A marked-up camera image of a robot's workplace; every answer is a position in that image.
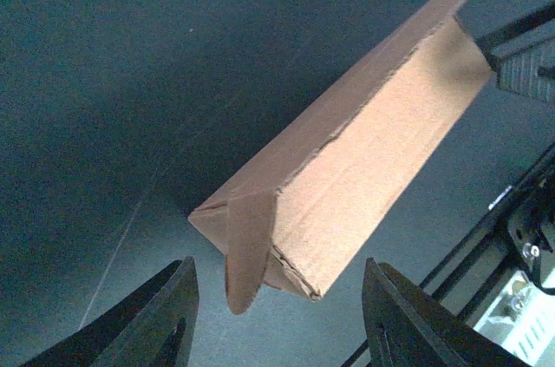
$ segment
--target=bolt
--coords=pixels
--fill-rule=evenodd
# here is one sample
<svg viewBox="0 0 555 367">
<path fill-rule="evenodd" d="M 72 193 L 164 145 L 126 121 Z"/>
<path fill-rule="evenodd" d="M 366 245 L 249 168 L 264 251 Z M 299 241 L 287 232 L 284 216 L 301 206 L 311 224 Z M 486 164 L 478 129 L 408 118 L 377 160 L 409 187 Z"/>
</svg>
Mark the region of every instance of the bolt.
<svg viewBox="0 0 555 367">
<path fill-rule="evenodd" d="M 530 243 L 526 243 L 522 247 L 522 255 L 525 259 L 536 259 L 537 257 L 539 257 L 539 248 L 538 246 L 533 246 Z"/>
<path fill-rule="evenodd" d="M 514 298 L 511 299 L 511 307 L 515 311 L 522 311 L 524 309 L 524 301 L 522 300 L 521 297 L 515 296 Z"/>
</svg>

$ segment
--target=dark teal surface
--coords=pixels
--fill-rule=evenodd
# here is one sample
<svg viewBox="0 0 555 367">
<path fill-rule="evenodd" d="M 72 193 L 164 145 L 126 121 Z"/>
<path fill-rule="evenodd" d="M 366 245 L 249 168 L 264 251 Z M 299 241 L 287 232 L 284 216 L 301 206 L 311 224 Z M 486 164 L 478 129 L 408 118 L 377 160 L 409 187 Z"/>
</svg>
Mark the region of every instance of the dark teal surface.
<svg viewBox="0 0 555 367">
<path fill-rule="evenodd" d="M 364 260 L 423 279 L 555 140 L 553 108 L 490 85 L 326 298 L 225 306 L 186 214 L 427 0 L 0 0 L 0 364 L 74 332 L 186 255 L 192 366 L 339 365 L 362 341 Z M 472 0 L 475 35 L 549 0 Z"/>
</svg>

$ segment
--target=cardboard flap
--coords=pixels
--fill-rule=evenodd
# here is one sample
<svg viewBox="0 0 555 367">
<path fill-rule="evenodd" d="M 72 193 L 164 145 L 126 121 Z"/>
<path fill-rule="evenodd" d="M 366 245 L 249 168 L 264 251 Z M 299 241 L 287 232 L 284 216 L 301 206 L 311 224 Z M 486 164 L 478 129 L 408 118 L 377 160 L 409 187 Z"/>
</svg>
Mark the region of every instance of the cardboard flap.
<svg viewBox="0 0 555 367">
<path fill-rule="evenodd" d="M 231 198 L 227 204 L 225 293 L 231 311 L 248 309 L 264 281 L 276 218 L 273 190 Z"/>
</svg>

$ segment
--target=cardboard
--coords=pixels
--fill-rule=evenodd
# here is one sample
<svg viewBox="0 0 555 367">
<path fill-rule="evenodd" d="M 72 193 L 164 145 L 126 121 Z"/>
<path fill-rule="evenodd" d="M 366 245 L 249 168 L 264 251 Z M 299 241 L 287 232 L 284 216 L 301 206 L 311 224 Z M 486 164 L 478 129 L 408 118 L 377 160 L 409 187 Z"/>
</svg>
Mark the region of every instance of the cardboard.
<svg viewBox="0 0 555 367">
<path fill-rule="evenodd" d="M 262 283 L 320 299 L 492 75 L 430 0 L 189 217 L 245 311 Z"/>
</svg>

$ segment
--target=black metal frame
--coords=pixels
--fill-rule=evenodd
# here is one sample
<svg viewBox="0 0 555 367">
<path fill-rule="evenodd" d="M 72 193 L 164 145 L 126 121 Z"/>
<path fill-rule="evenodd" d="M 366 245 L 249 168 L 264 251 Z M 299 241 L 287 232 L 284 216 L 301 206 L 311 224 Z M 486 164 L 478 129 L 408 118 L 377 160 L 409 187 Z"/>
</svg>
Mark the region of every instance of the black metal frame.
<svg viewBox="0 0 555 367">
<path fill-rule="evenodd" d="M 554 200 L 555 144 L 427 275 L 420 289 L 430 296 L 430 302 L 441 304 L 468 325 L 478 322 L 516 270 L 525 272 L 540 290 L 553 294 L 554 289 L 541 285 L 541 257 L 528 259 L 522 250 L 528 244 L 552 252 L 544 231 L 553 232 Z M 365 288 L 369 281 L 375 279 L 366 278 Z M 368 348 L 367 340 L 343 367 L 352 366 Z"/>
<path fill-rule="evenodd" d="M 528 31 L 536 29 L 553 19 L 555 19 L 555 2 L 549 3 L 528 16 L 521 17 L 507 26 L 479 38 L 476 44 L 484 54 L 490 67 L 493 70 L 498 70 L 499 59 L 492 53 L 494 48 Z"/>
</svg>

